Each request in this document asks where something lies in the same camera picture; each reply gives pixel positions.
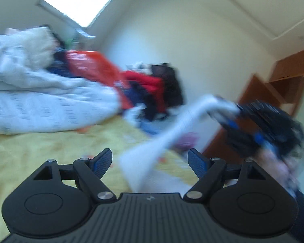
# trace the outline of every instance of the ridged black surface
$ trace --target ridged black surface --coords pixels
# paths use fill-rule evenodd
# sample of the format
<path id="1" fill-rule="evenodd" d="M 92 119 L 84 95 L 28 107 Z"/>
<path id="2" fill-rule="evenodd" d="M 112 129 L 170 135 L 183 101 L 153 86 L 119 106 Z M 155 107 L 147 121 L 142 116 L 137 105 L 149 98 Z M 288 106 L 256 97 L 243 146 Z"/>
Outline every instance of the ridged black surface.
<path id="1" fill-rule="evenodd" d="M 179 194 L 123 194 L 113 204 L 97 207 L 81 228 L 54 239 L 11 235 L 4 243 L 295 243 L 284 234 L 271 239 L 248 239 L 216 224 L 201 204 Z"/>

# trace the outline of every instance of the blanket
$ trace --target blanket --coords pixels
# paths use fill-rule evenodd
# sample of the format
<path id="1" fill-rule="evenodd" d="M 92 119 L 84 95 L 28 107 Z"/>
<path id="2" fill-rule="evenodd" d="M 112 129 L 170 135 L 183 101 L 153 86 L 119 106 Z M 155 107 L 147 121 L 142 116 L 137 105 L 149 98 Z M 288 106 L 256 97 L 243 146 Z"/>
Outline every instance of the blanket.
<path id="1" fill-rule="evenodd" d="M 36 55 L 35 49 L 29 53 L 25 38 L 18 44 L 18 37 L 11 36 L 0 35 L 0 134 L 74 130 L 118 112 L 120 100 L 115 89 L 34 70 L 30 63 L 41 63 L 40 54 Z M 32 46 L 41 43 L 49 44 L 33 41 Z"/>
<path id="2" fill-rule="evenodd" d="M 0 135 L 0 240 L 8 235 L 1 216 L 3 201 L 46 159 L 54 158 L 60 165 L 71 164 L 80 157 L 95 156 L 103 149 L 110 148 L 113 161 L 102 181 L 119 197 L 121 192 L 131 190 L 120 170 L 118 158 L 123 151 L 146 140 L 148 137 L 142 131 L 132 127 L 119 116 L 91 127 L 86 134 L 68 131 Z M 156 167 L 158 171 L 180 178 L 189 185 L 198 180 L 188 164 L 175 152 L 166 152 L 164 158 Z M 75 186 L 74 181 L 63 182 Z"/>

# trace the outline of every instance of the red plastic bag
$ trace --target red plastic bag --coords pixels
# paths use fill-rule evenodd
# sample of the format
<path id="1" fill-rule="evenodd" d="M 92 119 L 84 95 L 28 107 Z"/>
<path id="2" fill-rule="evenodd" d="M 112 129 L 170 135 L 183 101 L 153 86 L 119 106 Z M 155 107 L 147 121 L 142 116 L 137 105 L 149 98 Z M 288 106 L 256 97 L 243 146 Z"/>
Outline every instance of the red plastic bag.
<path id="1" fill-rule="evenodd" d="M 118 67 L 105 58 L 103 54 L 97 51 L 69 50 L 66 58 L 70 63 L 70 71 L 74 75 L 114 87 L 121 96 L 122 108 L 133 107 L 122 92 L 122 89 L 130 88 L 130 84 Z"/>

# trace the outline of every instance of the blue gripper pad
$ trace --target blue gripper pad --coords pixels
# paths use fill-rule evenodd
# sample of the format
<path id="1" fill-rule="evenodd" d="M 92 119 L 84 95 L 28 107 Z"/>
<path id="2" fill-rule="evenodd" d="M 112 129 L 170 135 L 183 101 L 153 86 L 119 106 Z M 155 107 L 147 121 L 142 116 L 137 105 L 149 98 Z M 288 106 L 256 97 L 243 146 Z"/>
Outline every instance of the blue gripper pad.
<path id="1" fill-rule="evenodd" d="M 199 179 L 204 176 L 204 174 L 207 172 L 207 170 L 209 168 L 208 159 L 205 158 L 196 149 L 190 149 L 189 150 L 189 152 L 188 152 L 188 164 Z"/>
<path id="2" fill-rule="evenodd" d="M 110 149 L 106 148 L 93 159 L 90 160 L 89 167 L 94 172 L 94 174 L 101 179 L 112 162 L 112 152 Z"/>

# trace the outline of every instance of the white blanket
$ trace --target white blanket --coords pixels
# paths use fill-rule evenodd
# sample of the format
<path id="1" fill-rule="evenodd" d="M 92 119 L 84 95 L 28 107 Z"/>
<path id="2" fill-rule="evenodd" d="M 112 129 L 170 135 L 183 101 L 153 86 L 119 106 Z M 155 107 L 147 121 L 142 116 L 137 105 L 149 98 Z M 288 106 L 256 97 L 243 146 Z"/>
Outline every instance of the white blanket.
<path id="1" fill-rule="evenodd" d="M 12 46 L 10 36 L 0 35 L 1 134 L 74 130 L 118 112 L 120 101 L 113 88 L 33 70 L 30 58 L 24 46 Z"/>

